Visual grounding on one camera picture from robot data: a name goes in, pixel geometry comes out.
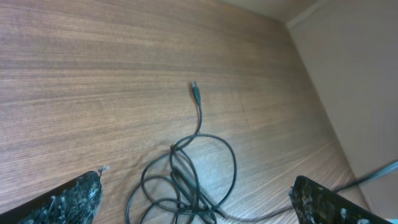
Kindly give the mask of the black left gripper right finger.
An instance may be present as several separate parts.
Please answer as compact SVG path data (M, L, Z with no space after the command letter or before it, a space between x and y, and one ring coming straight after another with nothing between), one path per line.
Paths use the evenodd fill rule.
M389 224L303 175L296 178L289 196L300 224Z

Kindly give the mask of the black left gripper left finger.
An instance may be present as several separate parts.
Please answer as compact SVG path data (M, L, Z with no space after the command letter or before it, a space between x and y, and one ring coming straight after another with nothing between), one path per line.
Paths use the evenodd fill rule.
M1 214L1 223L92 223L103 199L101 174L88 171Z

